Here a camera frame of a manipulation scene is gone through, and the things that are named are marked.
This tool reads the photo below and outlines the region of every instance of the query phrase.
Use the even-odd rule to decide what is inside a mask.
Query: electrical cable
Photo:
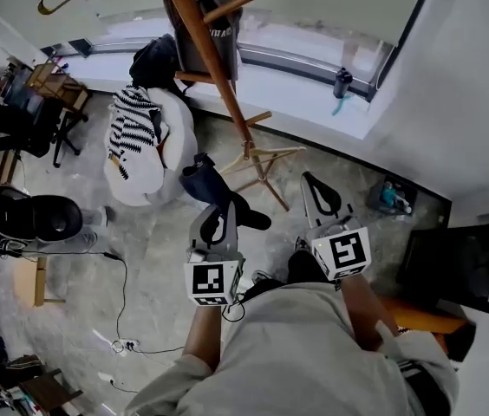
[[[221,317],[223,317],[226,321],[231,322],[231,323],[242,321],[245,318],[245,315],[246,315],[246,309],[245,309],[245,306],[244,306],[244,304],[242,302],[243,299],[245,299],[245,293],[237,293],[237,301],[235,301],[231,305],[225,305],[224,306],[224,309],[221,312]],[[242,309],[243,309],[243,315],[240,316],[238,319],[235,319],[234,321],[232,321],[231,319],[228,319],[225,316],[225,312],[227,311],[227,314],[231,313],[231,307],[233,307],[235,305],[240,305],[242,307]]]
[[[120,259],[120,260],[123,262],[123,266],[125,267],[125,279],[123,279],[123,290],[122,290],[123,307],[121,307],[121,311],[117,315],[117,320],[115,322],[115,332],[117,333],[117,340],[121,339],[121,336],[120,336],[120,319],[121,319],[121,315],[123,314],[123,311],[125,311],[125,307],[127,306],[127,296],[125,294],[125,288],[127,287],[127,276],[128,276],[127,264],[125,263],[124,260],[122,260],[122,259]]]
[[[123,388],[116,387],[114,385],[114,380],[109,381],[109,385],[111,385],[116,390],[119,390],[119,391],[124,392],[124,393],[132,393],[132,394],[137,394],[138,393],[138,392],[135,392],[134,390],[124,390]]]
[[[29,254],[42,254],[42,255],[46,255],[46,256],[86,255],[86,254],[89,254],[89,255],[102,255],[104,257],[107,257],[108,259],[116,260],[116,261],[119,261],[119,262],[123,263],[123,267],[125,269],[125,276],[124,276],[124,279],[123,279],[123,290],[122,290],[123,306],[121,307],[121,311],[117,315],[117,319],[116,319],[116,322],[115,322],[115,333],[117,334],[117,339],[112,342],[112,346],[111,346],[112,349],[114,350],[114,352],[117,353],[117,354],[119,354],[119,353],[122,353],[125,349],[127,349],[128,351],[132,351],[134,353],[140,353],[140,354],[161,354],[161,353],[171,353],[173,351],[181,350],[182,348],[184,348],[184,347],[178,347],[178,348],[171,348],[171,349],[168,349],[168,350],[160,350],[160,351],[147,352],[147,351],[134,350],[134,349],[132,349],[130,347],[124,347],[121,344],[120,319],[121,319],[121,315],[123,314],[123,312],[125,311],[125,308],[127,306],[126,288],[127,288],[127,278],[128,278],[127,263],[121,257],[119,257],[119,256],[117,256],[117,255],[115,255],[113,253],[108,253],[107,251],[103,251],[103,252],[90,252],[90,251],[85,251],[85,252],[45,252],[45,251],[31,251],[31,250],[25,251],[25,250],[19,250],[19,251],[15,251],[15,252],[17,252],[17,253],[29,253]],[[29,259],[29,258],[27,258],[25,256],[21,256],[21,257],[23,257],[24,259],[27,259],[27,260],[31,260],[31,259]],[[115,347],[116,344],[121,344],[121,349],[116,349],[116,347]]]
[[[140,354],[160,354],[160,353],[171,353],[172,351],[182,350],[183,348],[185,347],[172,348],[170,350],[161,350],[161,351],[140,351],[131,348],[129,351],[132,351],[133,353],[140,353]]]
[[[16,154],[17,160],[21,163],[21,168],[23,169],[23,189],[27,191],[27,175],[25,173],[25,164],[23,163],[23,160],[21,159],[21,153]]]

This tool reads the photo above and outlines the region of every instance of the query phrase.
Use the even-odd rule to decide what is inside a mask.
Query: person's hand
[[[362,349],[376,351],[380,347],[382,340],[375,330],[378,321],[383,321],[393,335],[399,335],[394,317],[385,309],[362,274],[342,279],[341,292],[355,331],[356,343]]]

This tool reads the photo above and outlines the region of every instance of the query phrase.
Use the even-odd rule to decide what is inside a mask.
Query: gray t-shirt hanging
[[[434,413],[427,406],[440,399],[453,408],[458,380],[433,335],[394,338],[378,322],[379,352],[363,351],[342,293],[332,285],[288,285],[244,306],[215,372],[184,355],[140,391],[124,415],[407,416]],[[432,382],[422,381],[418,394],[405,379],[414,374],[412,365]]]

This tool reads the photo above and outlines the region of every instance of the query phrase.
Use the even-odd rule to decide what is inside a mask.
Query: black cable
[[[116,342],[121,343],[121,341],[120,341],[120,339],[121,339],[121,334],[120,334],[120,319],[121,319],[121,315],[123,314],[123,311],[125,311],[125,307],[127,306],[127,295],[126,295],[126,291],[125,290],[127,288],[128,268],[127,268],[127,263],[125,262],[125,260],[123,260],[121,257],[117,256],[116,254],[108,253],[106,251],[104,251],[104,252],[83,252],[83,253],[74,253],[74,252],[73,253],[72,252],[69,252],[69,253],[46,253],[46,252],[43,252],[43,251],[18,251],[18,252],[45,254],[45,255],[49,255],[49,256],[61,255],[61,254],[81,254],[81,255],[82,254],[101,254],[104,257],[107,257],[108,259],[117,260],[117,261],[120,261],[121,263],[123,263],[123,267],[125,268],[125,277],[123,279],[123,290],[122,290],[122,293],[123,293],[123,307],[121,307],[121,311],[117,315],[117,319],[116,319],[116,322],[115,322],[115,332],[117,334],[117,339],[112,342],[112,349],[115,351],[115,353],[119,354],[119,353],[121,353],[126,348],[126,347],[121,346],[121,350],[116,350],[115,347],[114,347],[114,345],[116,344]],[[161,351],[150,351],[150,352],[148,352],[148,351],[134,350],[132,348],[130,348],[130,349],[127,348],[127,349],[129,349],[129,351],[132,351],[134,353],[140,353],[140,354],[160,354],[160,353],[171,353],[172,351],[181,350],[182,348],[184,348],[184,347],[172,348],[172,349],[161,350]]]
[[[25,164],[21,159],[21,153],[17,153],[16,156],[17,156],[17,160],[19,160],[19,163],[21,163],[21,168],[23,169],[23,189],[27,190],[27,175],[25,173]]]
[[[244,293],[237,293],[237,301],[235,301],[231,305],[225,305],[223,311],[221,312],[221,317],[223,317],[226,321],[231,322],[231,323],[242,321],[246,315],[245,306],[243,305],[243,302],[242,302],[244,298],[245,298]],[[225,311],[227,311],[227,314],[231,313],[231,307],[233,307],[235,305],[240,305],[242,307],[243,315],[240,316],[238,319],[235,319],[234,321],[232,321],[231,319],[227,319],[227,317],[225,316]]]
[[[132,349],[131,351],[140,354],[160,354],[160,353],[171,353],[172,351],[182,350],[183,348],[185,347],[179,347],[179,348],[173,348],[171,350],[161,350],[161,351],[140,351],[135,349]]]
[[[121,315],[123,314],[123,311],[125,311],[125,307],[127,305],[127,296],[125,294],[125,289],[127,287],[127,276],[128,276],[128,270],[127,270],[127,264],[125,263],[125,261],[123,259],[120,259],[121,262],[123,262],[123,266],[125,267],[125,279],[123,279],[123,307],[121,308],[121,311],[120,313],[117,315],[117,321],[115,323],[115,331],[117,333],[117,339],[121,339],[121,336],[120,336],[120,319],[121,319]]]
[[[123,388],[116,387],[114,385],[114,381],[113,380],[109,381],[109,385],[111,385],[116,390],[119,390],[119,391],[124,392],[124,393],[133,393],[133,394],[137,394],[138,393],[138,392],[135,392],[133,390],[124,390]]]

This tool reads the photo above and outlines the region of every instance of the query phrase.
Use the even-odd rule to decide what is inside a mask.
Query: blue string
[[[341,111],[342,104],[350,98],[352,98],[352,95],[345,95],[342,99],[339,99],[339,104],[337,105],[333,113],[331,113],[331,115],[338,115],[339,111]]]

